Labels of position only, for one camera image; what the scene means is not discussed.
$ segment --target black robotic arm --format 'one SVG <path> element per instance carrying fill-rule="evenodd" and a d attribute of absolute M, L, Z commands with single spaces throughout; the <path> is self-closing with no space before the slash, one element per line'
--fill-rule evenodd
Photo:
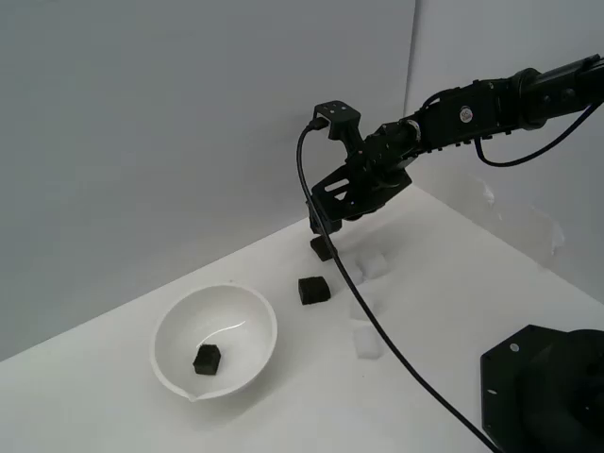
<path fill-rule="evenodd" d="M 494 453 L 604 451 L 604 331 L 566 333 L 529 325 L 483 354 L 482 427 L 490 440 L 431 387 L 390 339 L 329 234 L 342 227 L 342 220 L 357 220 L 408 187 L 405 168 L 421 154 L 474 142 L 483 162 L 519 165 L 568 137 L 603 100 L 604 62 L 595 55 L 544 74 L 527 69 L 510 78 L 476 80 L 438 92 L 413 115 L 382 125 L 365 140 L 359 133 L 360 113 L 340 101 L 326 102 L 315 107 L 298 140 L 296 163 L 310 226 L 321 235 L 310 242 L 312 248 L 321 260 L 334 260 L 379 336 L 418 383 Z M 481 141 L 495 134 L 539 128 L 550 118 L 581 110 L 560 137 L 524 158 L 492 162 L 482 152 Z M 343 142 L 347 157 L 311 191 L 302 146 L 310 131 L 326 127 L 331 140 Z M 514 354 L 520 347 L 523 352 Z"/>
<path fill-rule="evenodd" d="M 314 203 L 331 233 L 342 220 L 357 220 L 381 208 L 411 184 L 405 167 L 414 158 L 451 144 L 475 143 L 478 156 L 493 166 L 513 166 L 534 159 L 561 142 L 604 101 L 604 60 L 599 55 L 539 73 L 525 69 L 509 78 L 475 80 L 431 96 L 413 115 L 382 125 L 365 140 L 361 114 L 341 101 L 314 108 L 314 119 L 328 121 L 329 138 L 347 152 L 343 166 L 312 188 Z M 481 140 L 516 129 L 536 129 L 550 118 L 584 114 L 542 150 L 512 162 L 490 162 Z M 316 222 L 310 225 L 319 233 Z"/>

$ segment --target black cube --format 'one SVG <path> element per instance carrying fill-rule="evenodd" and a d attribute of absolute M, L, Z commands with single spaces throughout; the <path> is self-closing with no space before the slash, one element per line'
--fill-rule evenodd
<path fill-rule="evenodd" d="M 298 280 L 298 292 L 302 305 L 325 302 L 331 298 L 331 291 L 323 277 L 308 277 Z"/>
<path fill-rule="evenodd" d="M 333 258 L 323 236 L 317 236 L 310 241 L 310 248 L 314 250 L 314 253 L 316 253 L 321 261 L 328 261 Z"/>
<path fill-rule="evenodd" d="M 220 349 L 216 344 L 202 344 L 193 361 L 195 373 L 198 375 L 214 376 L 220 363 Z"/>

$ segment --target black cable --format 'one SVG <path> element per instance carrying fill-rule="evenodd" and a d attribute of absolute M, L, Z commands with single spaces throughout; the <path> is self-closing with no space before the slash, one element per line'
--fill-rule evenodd
<path fill-rule="evenodd" d="M 300 134 L 300 138 L 298 139 L 298 145 L 297 145 L 296 152 L 295 152 L 295 160 L 296 160 L 296 164 L 297 164 L 298 177 L 300 178 L 300 184 L 302 185 L 302 191 L 304 191 L 304 195 L 306 196 L 306 200 L 309 204 L 310 215 L 314 217 L 314 219 L 316 221 L 316 225 L 319 226 L 319 230 L 321 231 L 321 235 L 323 236 L 323 239 L 327 245 L 327 249 L 329 250 L 329 253 L 331 253 L 331 256 L 333 257 L 333 260 L 335 261 L 336 266 L 338 266 L 338 269 L 340 270 L 340 273 L 342 274 L 344 281 L 346 282 L 346 284 L 348 285 L 348 288 L 350 288 L 350 291 L 352 292 L 352 294 L 355 296 L 355 298 L 361 305 L 361 308 L 367 315 L 367 318 L 369 318 L 369 321 L 371 321 L 371 324 L 373 324 L 373 326 L 376 328 L 377 333 L 382 338 L 384 343 L 386 345 L 388 345 L 390 350 L 393 352 L 393 354 L 396 356 L 396 358 L 403 364 L 403 366 L 407 369 L 407 371 L 415 378 L 415 380 L 417 380 L 417 382 L 419 382 L 419 384 L 429 394 L 431 394 L 439 403 L 441 403 L 445 407 L 445 409 L 447 409 L 449 412 L 451 412 L 451 414 L 453 414 L 453 416 L 455 418 L 457 418 L 466 428 L 468 428 L 470 431 L 472 431 L 472 433 L 476 437 L 478 437 L 478 439 L 483 444 L 485 444 L 487 446 L 487 448 L 489 448 L 489 450 L 491 450 L 494 453 L 502 453 L 489 440 L 489 438 L 487 436 L 485 436 L 478 428 L 476 428 L 474 425 L 472 425 L 472 423 L 467 418 L 465 418 L 446 399 L 444 399 L 438 392 L 436 392 L 436 390 L 434 390 L 432 388 L 432 386 L 430 386 L 430 384 L 428 384 L 426 382 L 426 380 L 423 377 L 421 377 L 417 371 L 415 371 L 415 368 L 413 368 L 413 366 L 409 363 L 409 361 L 405 358 L 405 356 L 403 356 L 403 354 L 398 350 L 398 348 L 396 347 L 394 342 L 390 339 L 390 337 L 388 336 L 386 331 L 380 325 L 376 316 L 371 312 L 369 307 L 367 307 L 367 304 L 363 300 L 361 294 L 359 293 L 359 290 L 357 289 L 354 282 L 350 278 L 350 275 L 346 272 L 346 269 L 345 269 L 344 265 L 342 264 L 342 260 L 340 260 L 340 257 L 338 256 L 338 250 L 336 249 L 336 246 L 333 244 L 333 242 L 329 238 L 329 235 L 327 234 L 327 229 L 325 227 L 325 224 L 323 223 L 323 219 L 320 217 L 318 210 L 317 210 L 316 206 L 314 205 L 314 201 L 312 200 L 312 195 L 310 194 L 309 186 L 306 182 L 306 178 L 304 177 L 304 169 L 302 168 L 302 145 L 304 143 L 304 139 L 306 138 L 307 134 L 309 132 L 311 132 L 312 130 L 320 130 L 327 126 L 328 126 L 327 120 L 325 118 L 319 117 L 319 118 L 312 120 L 309 123 L 309 125 L 304 128 L 304 130 L 302 131 L 302 134 Z"/>
<path fill-rule="evenodd" d="M 529 160 L 538 158 L 539 156 L 545 154 L 547 151 L 549 151 L 554 146 L 560 144 L 566 137 L 568 137 L 570 134 L 575 132 L 577 127 L 581 126 L 581 124 L 587 118 L 589 118 L 590 115 L 592 113 L 594 113 L 596 111 L 596 109 L 598 107 L 600 107 L 601 104 L 602 104 L 601 102 L 596 102 L 595 104 L 592 104 L 591 106 L 589 106 L 587 109 L 585 109 L 585 111 L 581 114 L 581 116 L 579 118 L 577 118 L 577 121 L 575 121 L 575 123 L 570 125 L 570 127 L 568 127 L 562 134 L 560 134 L 560 136 L 557 139 L 555 139 L 551 143 L 547 144 L 546 146 L 541 148 L 539 151 L 535 151 L 534 153 L 529 154 L 528 156 L 524 156 L 523 158 L 516 159 L 516 160 L 510 160 L 508 162 L 493 162 L 492 160 L 488 160 L 484 156 L 484 152 L 482 151 L 482 144 L 480 142 L 480 139 L 474 139 L 474 145 L 476 146 L 476 154 L 478 154 L 478 158 L 480 160 L 482 160 L 487 165 L 491 165 L 492 167 L 507 168 L 507 167 L 515 167 L 516 165 L 526 163 Z"/>

